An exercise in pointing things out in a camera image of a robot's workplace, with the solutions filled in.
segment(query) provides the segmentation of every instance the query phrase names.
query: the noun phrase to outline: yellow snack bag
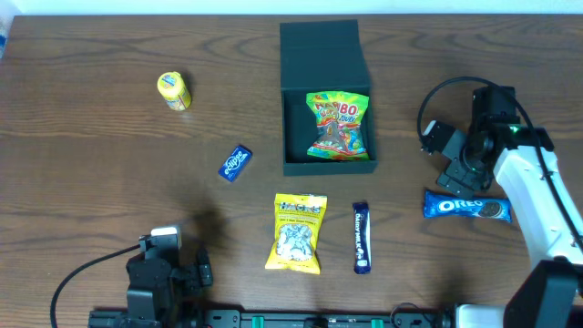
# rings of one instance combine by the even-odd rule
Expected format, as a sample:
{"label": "yellow snack bag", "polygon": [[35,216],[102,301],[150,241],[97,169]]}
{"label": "yellow snack bag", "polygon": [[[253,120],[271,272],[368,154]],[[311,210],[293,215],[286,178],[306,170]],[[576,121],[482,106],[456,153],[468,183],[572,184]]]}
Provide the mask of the yellow snack bag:
{"label": "yellow snack bag", "polygon": [[275,242],[265,269],[320,274],[315,256],[326,196],[275,195]]}

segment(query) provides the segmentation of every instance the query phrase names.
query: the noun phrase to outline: dark blue candy bar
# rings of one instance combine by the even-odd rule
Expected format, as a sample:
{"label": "dark blue candy bar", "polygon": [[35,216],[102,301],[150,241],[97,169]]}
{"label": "dark blue candy bar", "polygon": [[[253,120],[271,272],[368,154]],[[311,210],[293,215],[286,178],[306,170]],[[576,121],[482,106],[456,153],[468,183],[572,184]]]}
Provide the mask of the dark blue candy bar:
{"label": "dark blue candy bar", "polygon": [[365,274],[371,271],[371,215],[367,203],[355,203],[354,241],[356,246],[356,263],[354,272]]}

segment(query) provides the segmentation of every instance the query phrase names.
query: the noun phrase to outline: box lid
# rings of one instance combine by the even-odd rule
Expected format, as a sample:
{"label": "box lid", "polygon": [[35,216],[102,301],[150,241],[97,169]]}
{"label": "box lid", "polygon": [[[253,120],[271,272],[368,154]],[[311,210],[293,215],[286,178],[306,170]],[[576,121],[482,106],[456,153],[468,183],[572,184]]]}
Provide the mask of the box lid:
{"label": "box lid", "polygon": [[281,89],[369,87],[356,20],[283,23]]}

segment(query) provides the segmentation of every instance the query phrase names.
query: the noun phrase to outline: candy bar wrapper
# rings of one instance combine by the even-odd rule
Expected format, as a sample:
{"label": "candy bar wrapper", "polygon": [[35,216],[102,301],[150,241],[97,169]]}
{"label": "candy bar wrapper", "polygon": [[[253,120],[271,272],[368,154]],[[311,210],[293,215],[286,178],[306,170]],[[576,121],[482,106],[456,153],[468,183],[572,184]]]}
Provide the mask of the candy bar wrapper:
{"label": "candy bar wrapper", "polygon": [[367,203],[353,204],[354,209],[354,243],[356,256],[354,272],[366,274],[371,271],[371,215]]}
{"label": "candy bar wrapper", "polygon": [[447,196],[425,191],[425,205],[423,214],[426,219],[449,215],[468,218],[489,218],[504,220],[512,223],[512,206],[510,200],[474,198],[462,200],[454,196]]}

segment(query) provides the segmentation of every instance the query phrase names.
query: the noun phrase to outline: white wall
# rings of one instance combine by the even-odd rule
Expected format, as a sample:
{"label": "white wall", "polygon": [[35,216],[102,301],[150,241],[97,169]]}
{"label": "white wall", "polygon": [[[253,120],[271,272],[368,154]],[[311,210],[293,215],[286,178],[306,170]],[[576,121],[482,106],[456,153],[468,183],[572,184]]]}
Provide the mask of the white wall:
{"label": "white wall", "polygon": [[12,24],[12,18],[18,14],[20,10],[11,0],[0,0],[0,29],[3,27],[7,30]]}
{"label": "white wall", "polygon": [[583,0],[12,0],[24,15],[583,14]]}

